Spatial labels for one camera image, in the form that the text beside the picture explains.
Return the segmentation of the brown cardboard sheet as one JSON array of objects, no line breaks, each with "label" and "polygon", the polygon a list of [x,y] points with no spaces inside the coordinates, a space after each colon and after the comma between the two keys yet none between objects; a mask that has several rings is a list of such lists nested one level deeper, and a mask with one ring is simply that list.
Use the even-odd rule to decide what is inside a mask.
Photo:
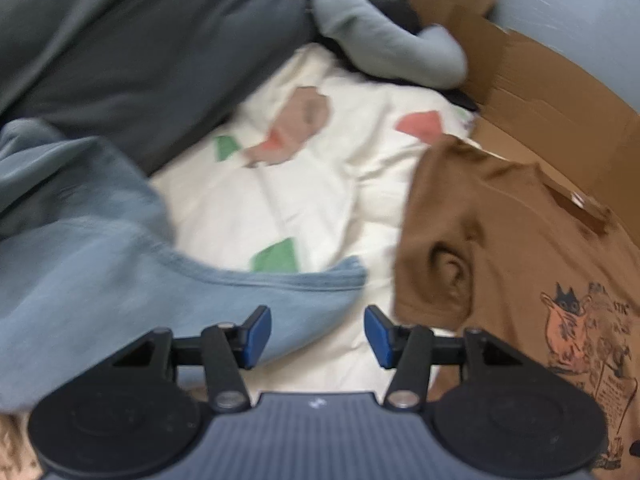
[{"label": "brown cardboard sheet", "polygon": [[557,50],[496,19],[504,0],[410,0],[462,45],[477,140],[608,207],[639,237],[639,115]]}]

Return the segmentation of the blue denim garment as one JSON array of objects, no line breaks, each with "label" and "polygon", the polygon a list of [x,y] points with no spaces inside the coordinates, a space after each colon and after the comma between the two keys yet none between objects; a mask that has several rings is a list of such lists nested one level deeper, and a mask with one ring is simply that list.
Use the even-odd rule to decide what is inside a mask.
[{"label": "blue denim garment", "polygon": [[44,396],[157,327],[196,336],[272,325],[247,348],[265,362],[332,330],[367,273],[355,257],[314,273],[220,270],[181,252],[145,176],[96,136],[67,140],[38,119],[1,130],[1,409]]}]

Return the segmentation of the grey neck pillow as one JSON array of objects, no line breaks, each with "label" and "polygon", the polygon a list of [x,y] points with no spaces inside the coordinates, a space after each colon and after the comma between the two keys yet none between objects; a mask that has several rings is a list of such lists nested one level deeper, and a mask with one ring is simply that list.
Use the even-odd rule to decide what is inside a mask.
[{"label": "grey neck pillow", "polygon": [[335,41],[363,73],[437,90],[458,88],[468,76],[462,47],[442,25],[414,34],[394,23],[372,0],[310,3],[320,34]]}]

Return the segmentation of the dark grey pillow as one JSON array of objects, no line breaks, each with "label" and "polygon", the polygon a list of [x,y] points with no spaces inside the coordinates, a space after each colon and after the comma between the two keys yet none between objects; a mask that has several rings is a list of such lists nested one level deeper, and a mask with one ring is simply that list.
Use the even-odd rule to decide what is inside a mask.
[{"label": "dark grey pillow", "polygon": [[1,118],[102,136],[152,174],[311,35],[304,0],[1,0]]}]

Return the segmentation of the cream bear print bedsheet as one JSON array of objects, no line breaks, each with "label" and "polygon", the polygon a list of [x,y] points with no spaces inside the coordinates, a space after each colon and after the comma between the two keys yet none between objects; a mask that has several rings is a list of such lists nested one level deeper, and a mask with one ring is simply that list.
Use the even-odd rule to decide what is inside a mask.
[{"label": "cream bear print bedsheet", "polygon": [[250,374],[253,392],[383,393],[363,311],[392,307],[393,263],[414,167],[475,115],[440,93],[367,80],[318,44],[298,49],[222,126],[152,182],[177,247],[218,268],[328,270],[360,259],[360,297],[326,336]]}]

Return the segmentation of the beige cloth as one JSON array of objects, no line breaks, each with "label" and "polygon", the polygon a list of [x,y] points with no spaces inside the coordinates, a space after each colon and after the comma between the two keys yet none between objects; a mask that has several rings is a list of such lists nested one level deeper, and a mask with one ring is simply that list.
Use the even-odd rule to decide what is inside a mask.
[{"label": "beige cloth", "polygon": [[0,416],[0,480],[37,480],[42,469],[27,435],[28,413]]}]

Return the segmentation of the brown printed t-shirt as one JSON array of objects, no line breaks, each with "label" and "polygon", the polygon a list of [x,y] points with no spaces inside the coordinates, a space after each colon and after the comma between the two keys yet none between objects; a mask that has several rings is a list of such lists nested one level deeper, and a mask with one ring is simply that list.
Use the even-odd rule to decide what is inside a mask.
[{"label": "brown printed t-shirt", "polygon": [[608,423],[597,477],[638,477],[639,251],[611,211],[587,214],[539,166],[442,136],[413,175],[394,310],[484,328],[585,391]]}]

